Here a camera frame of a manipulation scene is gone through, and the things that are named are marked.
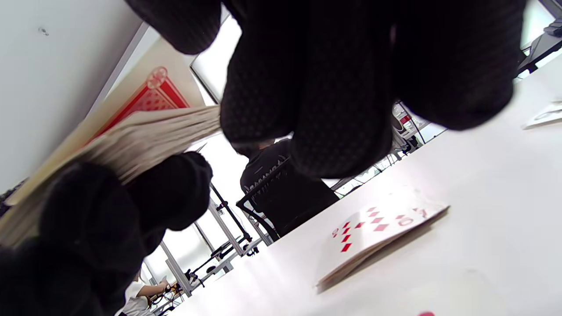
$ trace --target card stack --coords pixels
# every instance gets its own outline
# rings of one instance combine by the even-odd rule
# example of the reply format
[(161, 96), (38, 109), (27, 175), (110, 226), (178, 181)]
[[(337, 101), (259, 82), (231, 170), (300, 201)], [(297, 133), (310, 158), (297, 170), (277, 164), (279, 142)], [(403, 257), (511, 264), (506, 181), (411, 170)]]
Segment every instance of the card stack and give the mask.
[(37, 234), (49, 184), (76, 161), (108, 166), (127, 184), (220, 132), (219, 107), (205, 106), (184, 56), (160, 39), (47, 161), (6, 201), (0, 243)]

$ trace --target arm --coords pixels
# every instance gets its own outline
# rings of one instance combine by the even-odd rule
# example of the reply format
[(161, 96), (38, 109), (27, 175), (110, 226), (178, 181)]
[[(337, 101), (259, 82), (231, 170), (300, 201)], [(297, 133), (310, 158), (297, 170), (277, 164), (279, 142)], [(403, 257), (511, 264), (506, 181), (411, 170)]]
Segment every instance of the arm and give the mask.
[(166, 286), (168, 286), (167, 282), (162, 282), (157, 286), (145, 285), (137, 293), (137, 297), (152, 296), (152, 295), (160, 294), (160, 293), (164, 292), (164, 290), (166, 289)]

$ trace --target playing card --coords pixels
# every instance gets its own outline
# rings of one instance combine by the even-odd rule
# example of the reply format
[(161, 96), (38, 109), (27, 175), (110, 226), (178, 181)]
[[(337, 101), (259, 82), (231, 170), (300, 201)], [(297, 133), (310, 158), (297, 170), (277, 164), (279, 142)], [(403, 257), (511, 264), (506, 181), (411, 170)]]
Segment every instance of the playing card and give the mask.
[(327, 237), (321, 247), (317, 286), (342, 278), (372, 253), (446, 208), (410, 189), (380, 194)]
[(523, 129), (530, 129), (562, 121), (562, 100), (554, 101), (531, 118)]
[(391, 297), (381, 297), (357, 315), (377, 316), (507, 316), (501, 298), (482, 275), (467, 272), (448, 276)]

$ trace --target deck of cards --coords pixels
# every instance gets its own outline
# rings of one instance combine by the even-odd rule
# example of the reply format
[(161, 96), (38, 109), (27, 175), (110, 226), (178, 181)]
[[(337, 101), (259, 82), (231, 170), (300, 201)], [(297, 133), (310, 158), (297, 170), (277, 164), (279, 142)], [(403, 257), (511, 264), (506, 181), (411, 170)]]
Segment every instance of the deck of cards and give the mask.
[(219, 107), (205, 106), (184, 56), (158, 40), (6, 201), (12, 208), (0, 219), (0, 244), (17, 246), (37, 233), (49, 184), (73, 162), (107, 166), (126, 184), (218, 132)]
[(321, 248), (316, 286), (344, 279), (367, 257), (445, 211), (413, 188), (385, 193), (327, 232)]

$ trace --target black shirt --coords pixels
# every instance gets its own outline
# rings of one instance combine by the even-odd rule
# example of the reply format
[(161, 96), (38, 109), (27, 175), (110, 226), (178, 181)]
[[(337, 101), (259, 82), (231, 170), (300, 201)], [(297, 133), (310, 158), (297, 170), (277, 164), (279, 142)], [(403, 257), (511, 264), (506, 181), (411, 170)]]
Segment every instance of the black shirt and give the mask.
[[(240, 178), (247, 194), (289, 157), (286, 139), (262, 149), (250, 158)], [(288, 165), (251, 198), (257, 212), (264, 213), (283, 236), (339, 200), (321, 180), (299, 173)]]

